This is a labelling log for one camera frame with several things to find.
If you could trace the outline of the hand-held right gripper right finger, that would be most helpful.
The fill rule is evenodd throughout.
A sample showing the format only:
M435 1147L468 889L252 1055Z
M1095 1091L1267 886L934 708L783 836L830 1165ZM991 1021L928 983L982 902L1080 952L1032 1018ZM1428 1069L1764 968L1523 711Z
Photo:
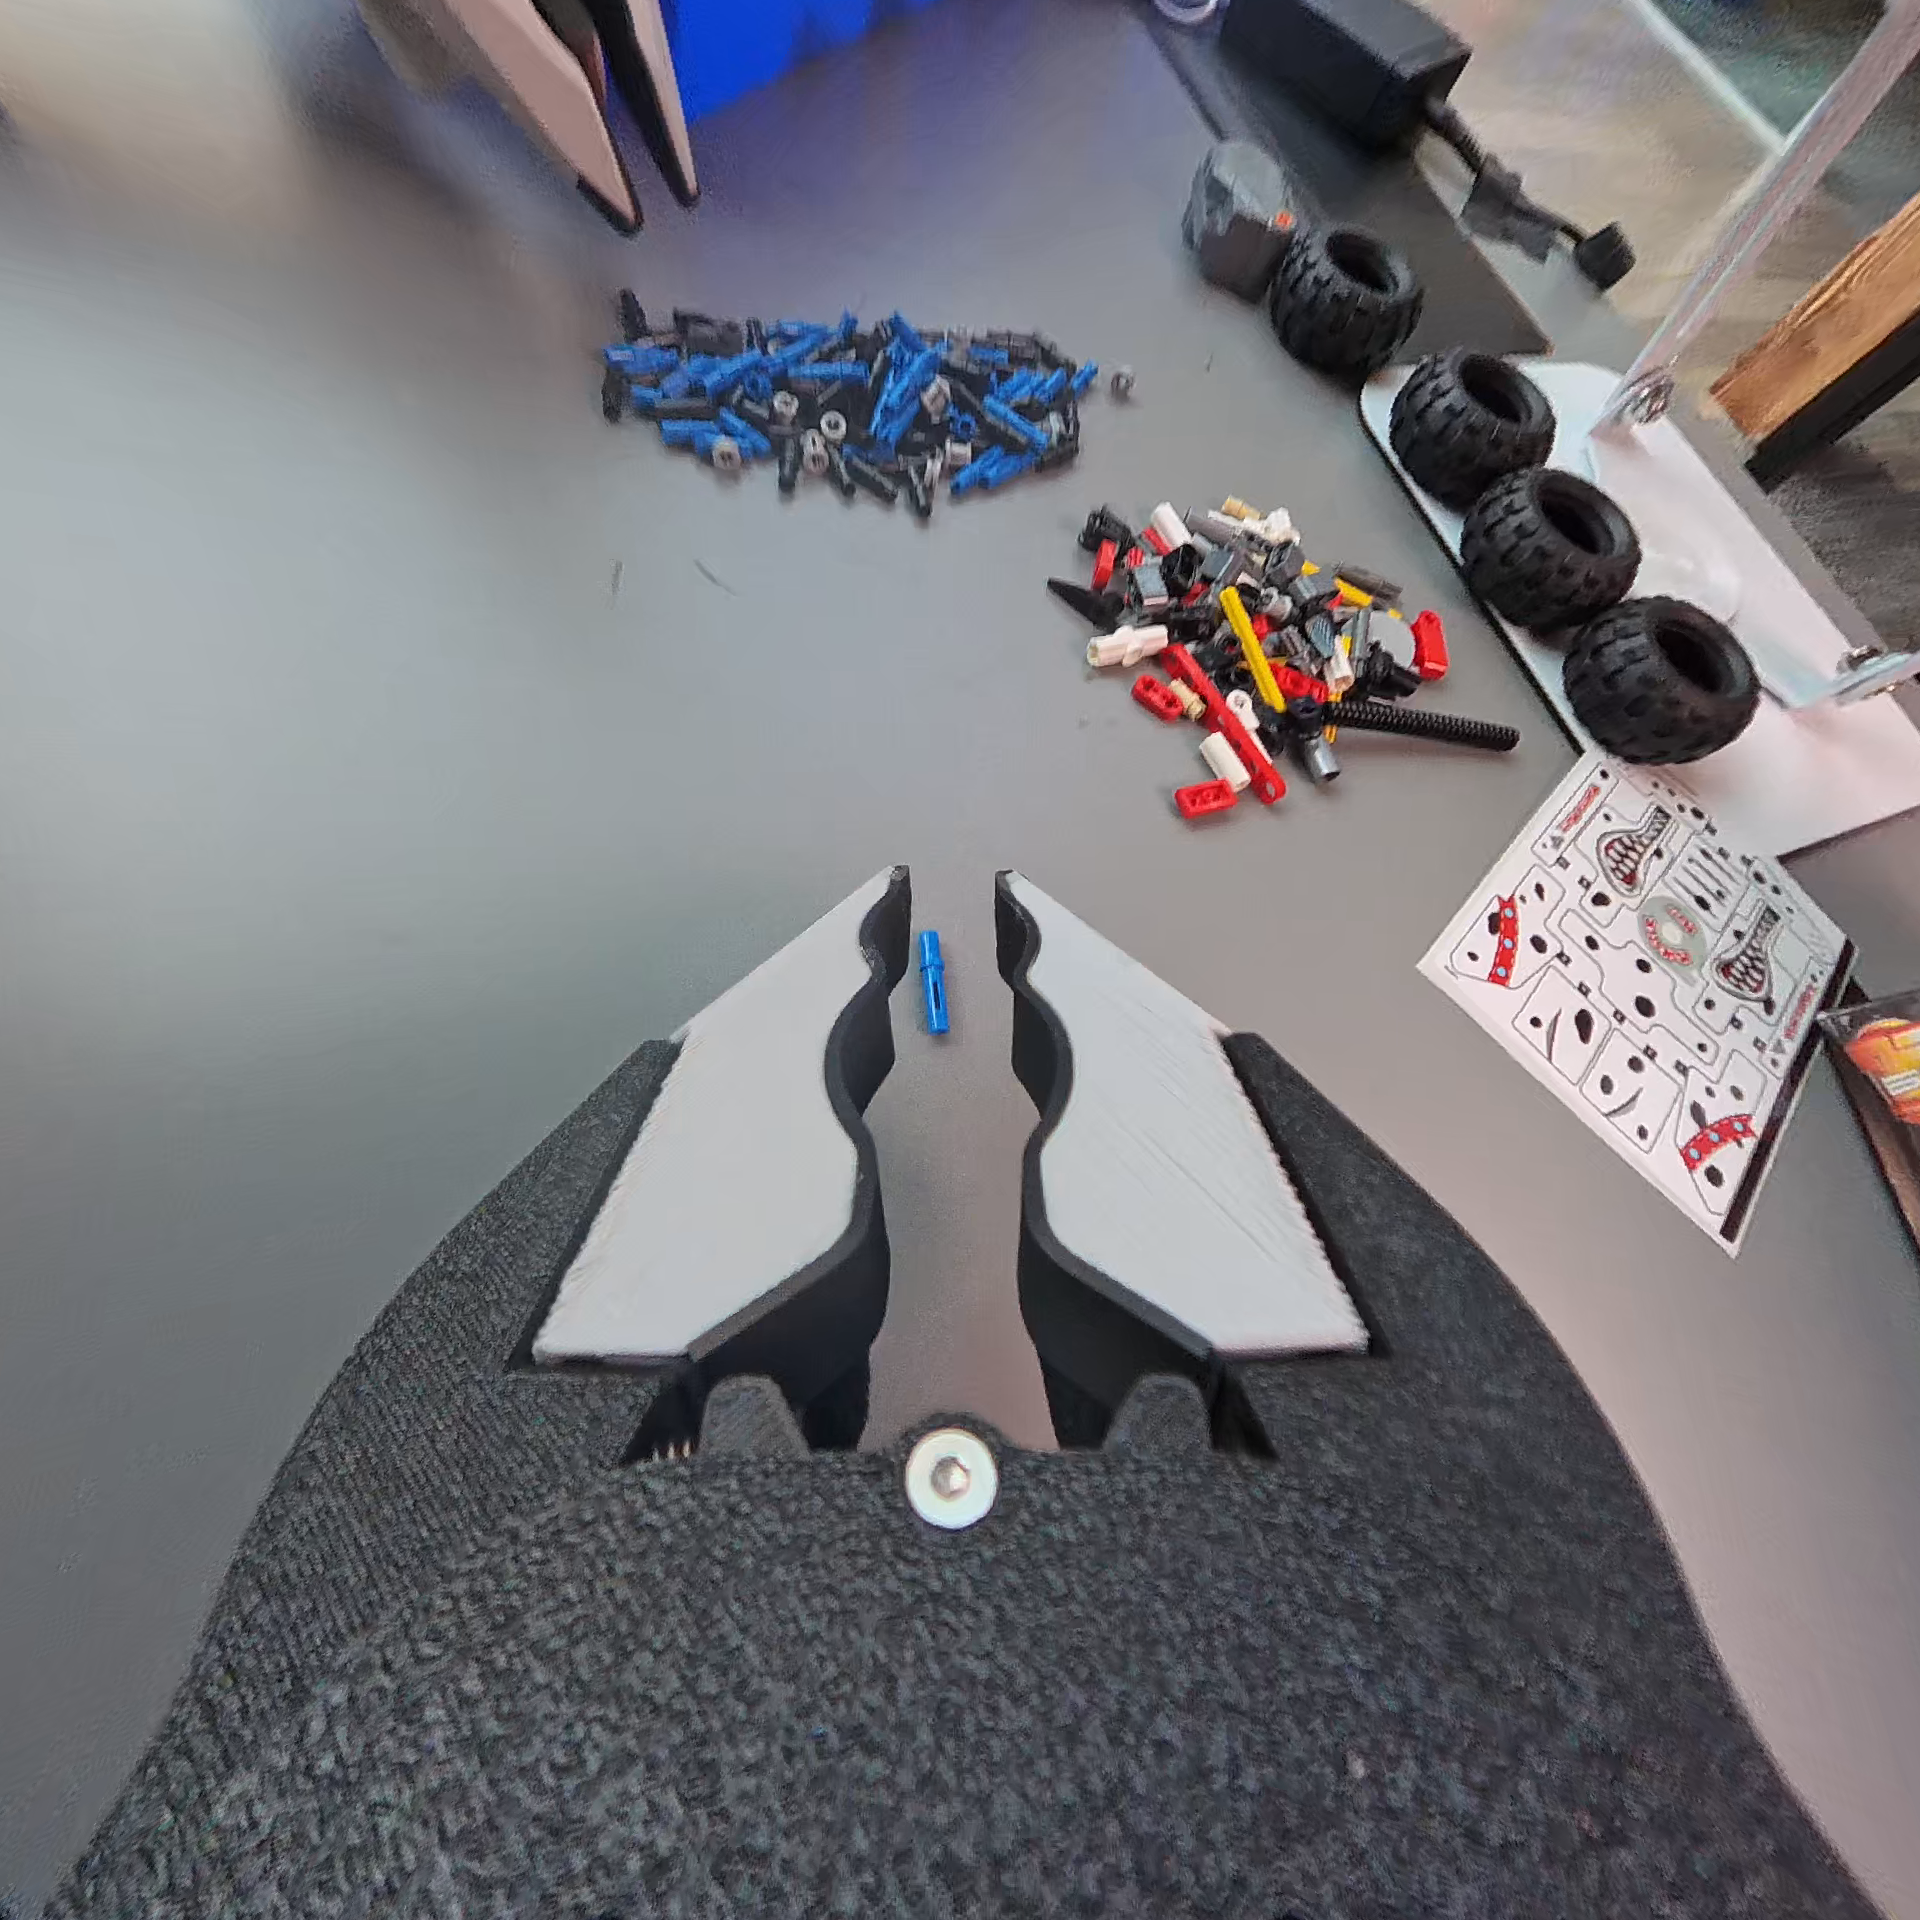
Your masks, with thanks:
M994 882L1021 1170L1021 1307L1050 1362L1164 1341L1194 1362L1363 1353L1351 1296L1229 1051L1231 1031L1035 879Z

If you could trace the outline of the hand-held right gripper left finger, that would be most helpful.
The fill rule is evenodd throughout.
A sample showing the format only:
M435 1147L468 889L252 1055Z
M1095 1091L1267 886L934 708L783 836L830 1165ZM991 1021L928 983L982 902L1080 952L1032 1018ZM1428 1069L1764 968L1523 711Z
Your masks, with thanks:
M909 865L881 868L672 1034L532 1364L709 1362L859 1248L910 902Z

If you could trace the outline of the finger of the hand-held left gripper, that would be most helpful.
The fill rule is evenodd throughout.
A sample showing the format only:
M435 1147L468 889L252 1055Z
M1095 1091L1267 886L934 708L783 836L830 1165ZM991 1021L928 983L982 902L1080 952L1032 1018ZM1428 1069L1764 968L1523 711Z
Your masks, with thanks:
M397 78L425 98L479 83L622 234L643 207L612 138L604 83L530 2L362 2Z
M615 90L661 177L683 207L701 201L679 72L661 2L582 4Z

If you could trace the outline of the pile of blue black pins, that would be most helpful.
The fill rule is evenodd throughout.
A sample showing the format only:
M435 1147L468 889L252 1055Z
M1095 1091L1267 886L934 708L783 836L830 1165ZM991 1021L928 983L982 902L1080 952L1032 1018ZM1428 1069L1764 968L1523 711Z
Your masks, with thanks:
M612 298L600 412L719 475L767 468L783 495L819 482L930 517L942 499L986 498L1071 468L1084 409L1108 390L1099 362L1032 330L865 320L720 315Z

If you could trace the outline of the grey desk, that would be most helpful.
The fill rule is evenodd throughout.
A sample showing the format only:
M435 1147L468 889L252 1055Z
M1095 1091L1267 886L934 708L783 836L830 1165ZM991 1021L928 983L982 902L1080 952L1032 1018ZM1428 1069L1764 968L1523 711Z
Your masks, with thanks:
M359 20L5 9L5 1896L153 1735L277 1466L430 1248L877 870L941 929L872 1106L870 1437L1050 1440L994 875L1267 1035L1492 1254L1630 1451L1790 1784L1917 1915L1917 1268L1819 1066L1730 1258L1420 978L1572 751L1353 400L1180 241L1114 4L942 4L694 133L618 239ZM612 298L1030 330L1060 472L779 492L602 413ZM1045 589L1101 502L1284 503L1443 614L1511 756L1361 739L1189 828Z

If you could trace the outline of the blue box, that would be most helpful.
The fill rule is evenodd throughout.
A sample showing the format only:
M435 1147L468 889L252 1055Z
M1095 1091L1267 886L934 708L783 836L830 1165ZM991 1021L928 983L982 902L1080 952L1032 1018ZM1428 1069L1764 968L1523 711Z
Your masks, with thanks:
M685 116L696 124L862 31L866 4L665 2Z

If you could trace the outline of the shark-mouth sticker sheet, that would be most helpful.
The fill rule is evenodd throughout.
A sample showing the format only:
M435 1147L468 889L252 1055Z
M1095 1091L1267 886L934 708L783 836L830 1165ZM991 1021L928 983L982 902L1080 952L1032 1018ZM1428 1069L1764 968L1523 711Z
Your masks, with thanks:
M1854 963L1684 783L1591 751L1418 971L1736 1255Z

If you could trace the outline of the pile of mixed building bricks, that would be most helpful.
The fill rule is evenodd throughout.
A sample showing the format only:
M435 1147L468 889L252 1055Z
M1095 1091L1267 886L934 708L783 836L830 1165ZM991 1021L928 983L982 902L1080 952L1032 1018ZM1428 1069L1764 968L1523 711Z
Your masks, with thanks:
M1124 678L1136 708L1193 737L1201 773L1171 793L1186 825L1281 806L1289 772L1333 783L1349 736L1521 748L1511 723L1428 703L1453 667L1443 616L1373 567L1310 557L1282 507L1164 499L1133 522L1102 502L1077 545L1084 573L1047 589L1089 630L1087 671Z

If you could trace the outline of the grey toy motor block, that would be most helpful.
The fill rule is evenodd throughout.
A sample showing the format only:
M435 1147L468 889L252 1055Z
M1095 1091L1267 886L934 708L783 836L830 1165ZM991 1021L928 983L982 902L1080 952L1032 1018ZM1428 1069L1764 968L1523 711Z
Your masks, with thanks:
M1183 241L1216 290L1261 304L1315 211L1306 181L1289 161L1256 142L1225 138L1193 175Z

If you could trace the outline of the black knobby toy tire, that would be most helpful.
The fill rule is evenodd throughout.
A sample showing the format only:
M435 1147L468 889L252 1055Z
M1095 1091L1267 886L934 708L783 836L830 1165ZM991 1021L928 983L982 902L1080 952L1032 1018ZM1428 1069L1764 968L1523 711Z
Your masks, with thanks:
M1279 264L1267 309L1290 360L1356 386L1402 351L1427 295L1427 281L1404 252L1376 234L1305 223Z
M1541 466L1511 472L1476 498L1461 520L1458 564L1503 621L1563 632L1630 596L1642 542L1610 494Z
M1548 395L1499 353L1425 356L1388 412L1388 445L1408 482L1465 513L1499 480L1547 466L1559 432Z
M1722 621L1677 596L1622 600L1563 657L1563 692L1593 743L1651 766L1733 745L1763 703L1759 667Z

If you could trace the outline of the black power adapter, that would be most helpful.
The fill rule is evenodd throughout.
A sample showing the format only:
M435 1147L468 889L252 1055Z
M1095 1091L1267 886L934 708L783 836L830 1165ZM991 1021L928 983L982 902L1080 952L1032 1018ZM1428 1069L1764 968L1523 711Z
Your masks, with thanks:
M1474 58L1414 2L1229 2L1220 46L1369 151L1408 147Z

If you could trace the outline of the black toy set box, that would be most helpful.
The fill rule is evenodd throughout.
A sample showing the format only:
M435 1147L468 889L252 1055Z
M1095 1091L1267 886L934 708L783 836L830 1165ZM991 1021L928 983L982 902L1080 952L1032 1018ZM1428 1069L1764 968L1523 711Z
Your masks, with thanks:
M1851 979L1819 1020L1867 1145L1918 1250L1918 988L1871 994Z

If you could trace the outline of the white metal booklet stand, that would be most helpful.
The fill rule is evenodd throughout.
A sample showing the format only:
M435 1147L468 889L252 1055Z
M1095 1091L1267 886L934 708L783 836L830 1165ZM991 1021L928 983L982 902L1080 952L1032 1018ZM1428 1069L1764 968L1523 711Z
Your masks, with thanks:
M1755 520L1749 498L1722 482L1673 420L1675 372L1913 64L1917 26L1917 4L1885 4L1880 23L1747 187L1712 252L1629 370L1499 353L1554 409L1554 441L1543 468L1593 482L1633 522L1642 565L1625 602L1668 596L1694 603L1751 653L1763 683L1760 706L1733 743L1690 763L1636 766L1677 777L1755 851L1803 851L1917 807L1917 726L1894 701L1894 687L1917 678L1917 648L1843 649L1843 627ZM1373 374L1361 387L1358 412L1466 580L1466 511L1416 488L1388 444L1388 413L1414 365ZM1587 624L1529 632L1478 602L1572 743L1618 759L1597 748L1565 694L1565 655Z

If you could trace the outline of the wooden beam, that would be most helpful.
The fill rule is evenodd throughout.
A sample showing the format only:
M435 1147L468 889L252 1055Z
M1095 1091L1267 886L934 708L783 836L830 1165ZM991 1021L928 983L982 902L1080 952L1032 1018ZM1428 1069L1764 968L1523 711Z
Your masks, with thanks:
M1712 384L1764 492L1918 378L1918 201L1909 199Z

